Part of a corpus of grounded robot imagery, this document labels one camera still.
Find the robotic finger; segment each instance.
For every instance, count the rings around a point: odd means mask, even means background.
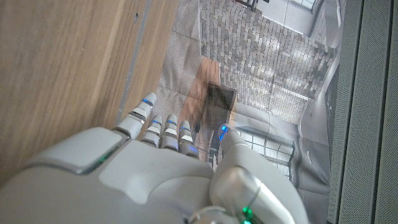
[[[168,115],[161,139],[161,149],[171,149],[178,152],[177,117],[174,114]]]
[[[114,128],[114,130],[126,134],[131,139],[136,139],[141,132],[142,126],[148,118],[155,101],[155,93],[149,93],[144,99],[142,99],[137,107],[134,108],[127,117]]]
[[[191,129],[188,121],[182,121],[180,124],[180,133],[178,134],[178,150],[180,153],[199,159],[198,150],[192,145]]]
[[[148,125],[147,131],[144,133],[141,141],[150,144],[151,146],[159,146],[159,135],[162,130],[162,117],[156,115],[150,125]]]

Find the blue led light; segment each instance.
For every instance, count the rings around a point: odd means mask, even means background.
[[[155,120],[152,120],[152,122],[155,122],[155,123],[157,123],[157,124],[162,125],[162,123],[160,123],[160,122],[158,122],[158,121],[155,121]]]
[[[225,133],[228,132],[228,128],[226,126],[222,126],[221,130],[223,130],[223,133],[219,136],[220,140],[223,140]]]

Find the gray metal panel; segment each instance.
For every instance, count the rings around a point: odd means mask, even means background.
[[[345,160],[345,144],[348,133],[349,113],[351,105],[352,83],[356,68],[356,52],[358,50],[359,28],[362,15],[362,1],[346,3],[340,72],[335,111],[335,130],[333,134],[333,152],[331,157],[330,194],[328,221],[336,223],[340,206],[341,176]]]
[[[391,1],[364,1],[339,223],[373,222],[390,11]]]
[[[394,1],[391,53],[381,146],[375,223],[398,220],[398,2]]]

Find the wooden surface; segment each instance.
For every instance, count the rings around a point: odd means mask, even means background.
[[[197,74],[187,99],[178,117],[178,123],[188,121],[192,125],[191,130],[195,130],[195,123],[200,121],[200,132],[195,136],[194,146],[199,148],[201,161],[207,161],[211,138],[214,131],[207,128],[205,98],[209,82],[220,83],[219,63],[207,57],[202,57]]]
[[[46,147],[113,126],[146,3],[0,3],[0,184]],[[156,91],[177,6],[150,4],[124,114]]]

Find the white wall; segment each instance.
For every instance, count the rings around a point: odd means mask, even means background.
[[[263,16],[308,36],[315,21],[317,7],[319,7],[321,1],[318,0],[313,14],[286,0],[270,0],[269,3],[259,0],[257,8],[262,11]]]

